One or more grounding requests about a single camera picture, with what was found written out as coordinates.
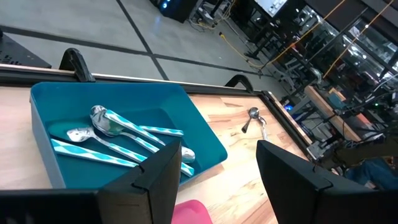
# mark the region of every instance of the machinery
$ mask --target machinery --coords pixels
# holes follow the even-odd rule
[[[181,23],[189,18],[198,0],[150,0],[163,16]]]

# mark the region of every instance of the black metal frame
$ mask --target black metal frame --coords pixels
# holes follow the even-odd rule
[[[120,77],[115,75],[95,74],[89,72],[81,72],[85,65],[84,60],[78,54],[67,54],[70,64],[69,70],[43,69],[23,66],[0,65],[0,86],[32,86],[39,82],[127,82],[127,83],[176,83],[184,88],[188,94],[202,95],[226,95],[226,96],[256,96],[268,107],[270,112],[275,116],[282,127],[287,131],[289,136],[294,140],[303,153],[308,156],[307,147],[309,146],[305,138],[299,133],[297,128],[279,108],[277,102],[267,91],[253,90],[253,87],[244,75],[234,76],[225,86],[201,85],[194,83],[171,82],[165,80],[153,80],[145,78]],[[245,86],[243,88],[234,88],[238,83]]]

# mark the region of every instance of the blue light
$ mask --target blue light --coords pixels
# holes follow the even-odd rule
[[[291,106],[291,105],[285,106],[285,110],[287,110],[287,111],[291,111],[292,109],[293,109],[293,106]]]

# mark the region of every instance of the black plastic bracket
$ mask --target black plastic bracket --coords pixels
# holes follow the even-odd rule
[[[235,75],[234,77],[232,77],[232,79],[230,81],[228,81],[227,84],[225,84],[225,86],[227,87],[236,87],[236,85],[238,83],[242,83],[242,85],[246,88],[246,90],[249,93],[253,93],[254,89],[253,86],[251,85],[249,79],[244,76],[244,75]]]
[[[87,68],[87,64],[78,49],[69,48],[63,53],[60,70],[75,72],[80,82],[95,82],[94,76]]]

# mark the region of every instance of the blue jeans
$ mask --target blue jeans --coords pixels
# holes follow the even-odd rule
[[[361,185],[370,180],[383,190],[398,189],[398,176],[383,159],[368,159],[360,166],[347,170],[345,177]]]

